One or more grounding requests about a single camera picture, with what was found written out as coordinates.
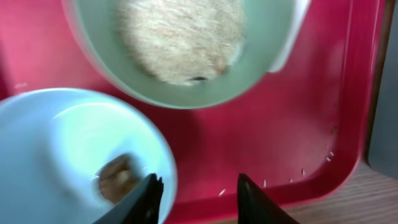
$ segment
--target gray object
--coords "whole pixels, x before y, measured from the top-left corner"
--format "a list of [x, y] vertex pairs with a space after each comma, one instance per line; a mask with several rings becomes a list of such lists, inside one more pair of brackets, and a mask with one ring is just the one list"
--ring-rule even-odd
[[369, 147], [370, 166], [398, 179], [398, 7], [394, 9]]

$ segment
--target brown food piece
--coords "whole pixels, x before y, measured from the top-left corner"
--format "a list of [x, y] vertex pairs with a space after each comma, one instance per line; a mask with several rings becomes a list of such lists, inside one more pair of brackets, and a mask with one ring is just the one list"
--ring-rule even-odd
[[114, 204], [120, 202], [140, 181], [132, 173], [131, 160], [130, 156], [123, 154], [106, 164], [99, 173], [99, 191]]

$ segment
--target tray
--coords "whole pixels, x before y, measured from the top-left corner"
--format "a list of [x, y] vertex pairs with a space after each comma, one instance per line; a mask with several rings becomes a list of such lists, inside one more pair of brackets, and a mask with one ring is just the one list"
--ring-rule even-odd
[[361, 158], [383, 7], [313, 0], [279, 73], [222, 105], [170, 110], [132, 99], [99, 75], [73, 39], [60, 0], [2, 0], [0, 96], [88, 88], [145, 113], [177, 161], [169, 223], [235, 216], [240, 172], [260, 186], [265, 180], [279, 205], [301, 205], [332, 194]]

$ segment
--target bowl handle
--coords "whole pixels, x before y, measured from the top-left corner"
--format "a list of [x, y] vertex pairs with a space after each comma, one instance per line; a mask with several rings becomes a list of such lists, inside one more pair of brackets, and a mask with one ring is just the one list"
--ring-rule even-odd
[[294, 12], [292, 17], [292, 23], [288, 32], [287, 39], [283, 48], [280, 50], [278, 56], [275, 58], [268, 72], [279, 72], [284, 65], [292, 51], [294, 42], [299, 34], [299, 30], [303, 24], [304, 17], [307, 13], [307, 9], [310, 5], [311, 0], [293, 0]]

